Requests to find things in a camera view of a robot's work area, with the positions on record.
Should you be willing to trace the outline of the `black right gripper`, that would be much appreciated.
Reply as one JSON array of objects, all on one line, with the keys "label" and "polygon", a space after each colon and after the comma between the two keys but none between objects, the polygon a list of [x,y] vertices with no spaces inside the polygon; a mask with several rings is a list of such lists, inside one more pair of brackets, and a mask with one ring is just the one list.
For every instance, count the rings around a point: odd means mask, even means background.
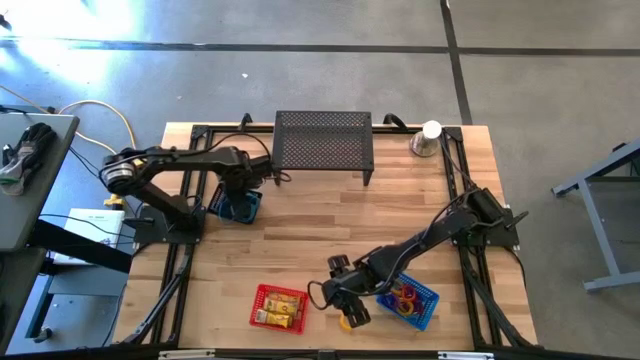
[{"label": "black right gripper", "polygon": [[329,279],[321,284],[325,304],[322,309],[335,307],[349,320],[351,328],[357,328],[371,321],[370,314],[360,299],[372,295],[380,278],[370,269],[338,267],[329,270]]}]

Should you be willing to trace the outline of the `black plastic basket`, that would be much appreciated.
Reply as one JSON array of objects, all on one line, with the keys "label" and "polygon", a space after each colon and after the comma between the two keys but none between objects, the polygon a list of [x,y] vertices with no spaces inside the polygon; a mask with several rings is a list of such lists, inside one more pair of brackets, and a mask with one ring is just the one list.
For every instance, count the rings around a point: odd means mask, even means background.
[{"label": "black plastic basket", "polygon": [[[209,203],[208,212],[211,213],[211,214],[214,214],[214,215],[216,215],[218,217],[218,215],[217,215],[218,205],[220,204],[220,202],[222,200],[225,200],[225,199],[227,199],[227,196],[225,195],[225,192],[224,192],[224,186],[222,184],[219,184],[217,186],[212,198],[211,198],[210,203]],[[218,219],[223,223],[238,222],[238,223],[241,223],[241,224],[252,224],[252,223],[248,222],[248,216],[249,216],[249,212],[250,212],[250,205],[249,205],[249,201],[248,201],[248,198],[247,198],[247,194],[246,194],[246,197],[245,197],[245,204],[248,206],[248,212],[245,213],[244,215],[237,215],[235,210],[233,209],[233,211],[234,211],[234,220],[233,221],[220,219],[219,217],[218,217]]]}]

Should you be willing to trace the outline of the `blue plastic basket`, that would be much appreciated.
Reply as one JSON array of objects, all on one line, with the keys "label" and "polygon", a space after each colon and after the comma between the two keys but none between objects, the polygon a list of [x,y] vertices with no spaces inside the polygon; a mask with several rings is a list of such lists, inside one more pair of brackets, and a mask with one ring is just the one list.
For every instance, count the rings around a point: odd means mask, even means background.
[{"label": "blue plastic basket", "polygon": [[403,321],[405,321],[406,323],[408,323],[409,325],[411,325],[412,327],[414,327],[415,329],[419,330],[419,331],[425,331],[426,328],[428,327],[428,324],[430,322],[430,319],[435,311],[435,308],[439,302],[439,295],[432,291],[431,289],[429,289],[427,286],[423,285],[422,283],[418,282],[417,280],[415,280],[414,278],[410,277],[407,274],[402,273],[393,283],[392,288],[401,288],[403,285],[410,285],[412,287],[414,287],[416,289],[417,292],[417,297],[420,297],[424,303],[424,312],[422,315],[417,316],[417,315],[412,315],[410,317],[403,317],[400,316],[396,311],[391,310],[390,308],[388,308],[385,304],[384,304],[384,300],[383,300],[383,296],[387,295],[387,294],[393,294],[391,292],[391,290],[385,294],[382,295],[377,295],[376,296],[376,302],[383,307],[384,309],[390,311],[392,314],[394,314],[396,317],[402,319]]}]

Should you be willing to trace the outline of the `red plastic basket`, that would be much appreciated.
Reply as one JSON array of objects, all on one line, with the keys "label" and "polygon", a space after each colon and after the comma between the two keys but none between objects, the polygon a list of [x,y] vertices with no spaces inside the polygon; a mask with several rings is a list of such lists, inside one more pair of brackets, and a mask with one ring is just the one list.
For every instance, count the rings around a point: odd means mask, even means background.
[{"label": "red plastic basket", "polygon": [[[297,313],[296,316],[292,316],[293,317],[293,324],[289,328],[272,327],[272,326],[268,326],[268,325],[258,324],[258,323],[256,323],[254,321],[254,317],[255,317],[256,311],[258,309],[263,309],[263,305],[264,305],[266,296],[270,292],[284,293],[284,294],[288,294],[288,295],[299,296],[301,298],[300,304],[298,305],[298,313]],[[281,332],[286,332],[286,333],[291,333],[291,334],[296,334],[296,335],[302,335],[303,332],[304,332],[304,328],[305,328],[305,322],[306,322],[306,316],[307,316],[307,313],[308,313],[308,309],[309,309],[309,296],[308,296],[308,294],[306,292],[300,291],[300,290],[296,290],[296,289],[278,287],[278,286],[274,286],[274,285],[260,284],[256,289],[256,294],[255,294],[255,297],[254,297],[254,302],[253,302],[253,306],[252,306],[252,310],[251,310],[251,315],[250,315],[250,318],[249,318],[249,324],[251,326],[265,328],[265,329],[269,329],[269,330],[275,330],[275,331],[281,331]]]}]

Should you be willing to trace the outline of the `black side desk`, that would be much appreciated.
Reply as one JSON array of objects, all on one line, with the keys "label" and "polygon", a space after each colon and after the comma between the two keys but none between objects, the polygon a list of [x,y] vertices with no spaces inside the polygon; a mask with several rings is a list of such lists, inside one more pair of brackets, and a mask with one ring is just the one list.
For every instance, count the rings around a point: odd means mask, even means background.
[{"label": "black side desk", "polygon": [[23,234],[14,251],[0,251],[0,355],[6,353],[48,250],[122,273],[131,266],[128,253],[43,220]]}]

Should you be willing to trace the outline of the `black mesh shelf riser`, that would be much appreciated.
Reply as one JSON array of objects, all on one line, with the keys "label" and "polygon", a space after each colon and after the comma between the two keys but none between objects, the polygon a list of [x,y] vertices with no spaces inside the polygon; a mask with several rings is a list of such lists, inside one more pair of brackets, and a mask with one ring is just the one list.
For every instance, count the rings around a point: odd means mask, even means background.
[{"label": "black mesh shelf riser", "polygon": [[276,112],[273,132],[276,170],[360,171],[363,184],[374,171],[369,112]]}]

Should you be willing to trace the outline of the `white box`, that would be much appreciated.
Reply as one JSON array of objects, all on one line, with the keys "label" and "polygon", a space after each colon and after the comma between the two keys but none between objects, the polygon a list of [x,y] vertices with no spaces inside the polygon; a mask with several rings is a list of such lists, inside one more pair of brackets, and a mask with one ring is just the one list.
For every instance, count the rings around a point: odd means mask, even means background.
[{"label": "white box", "polygon": [[51,215],[65,221],[65,230],[111,248],[118,245],[124,217],[123,210],[84,208],[72,208],[67,215]]}]

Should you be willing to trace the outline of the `black grey work glove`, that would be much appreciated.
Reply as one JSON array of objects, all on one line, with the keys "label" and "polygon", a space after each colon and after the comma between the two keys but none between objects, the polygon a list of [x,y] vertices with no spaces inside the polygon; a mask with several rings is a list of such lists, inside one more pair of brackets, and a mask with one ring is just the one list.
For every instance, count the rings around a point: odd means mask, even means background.
[{"label": "black grey work glove", "polygon": [[2,148],[0,190],[8,196],[20,196],[43,165],[57,134],[45,123],[36,123],[25,129],[15,147]]}]

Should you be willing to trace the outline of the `grey side table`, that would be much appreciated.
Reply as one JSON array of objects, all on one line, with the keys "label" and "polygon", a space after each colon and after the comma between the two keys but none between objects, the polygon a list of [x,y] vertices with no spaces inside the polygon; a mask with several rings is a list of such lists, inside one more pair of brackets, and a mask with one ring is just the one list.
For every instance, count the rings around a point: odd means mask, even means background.
[{"label": "grey side table", "polygon": [[13,252],[28,243],[80,122],[72,115],[0,114],[0,168],[1,148],[16,145],[29,125],[40,122],[49,125],[55,137],[23,195],[9,196],[0,190],[0,252]]}]

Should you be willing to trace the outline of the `grey metal table frame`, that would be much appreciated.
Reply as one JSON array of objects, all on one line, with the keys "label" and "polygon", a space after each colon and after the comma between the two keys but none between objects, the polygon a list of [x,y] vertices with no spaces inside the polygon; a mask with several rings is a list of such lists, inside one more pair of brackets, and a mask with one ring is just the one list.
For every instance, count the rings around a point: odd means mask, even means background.
[{"label": "grey metal table frame", "polygon": [[603,160],[553,187],[557,198],[577,190],[581,194],[608,274],[586,281],[595,292],[625,285],[640,285],[640,270],[620,269],[611,242],[640,245],[640,138],[622,143]]}]

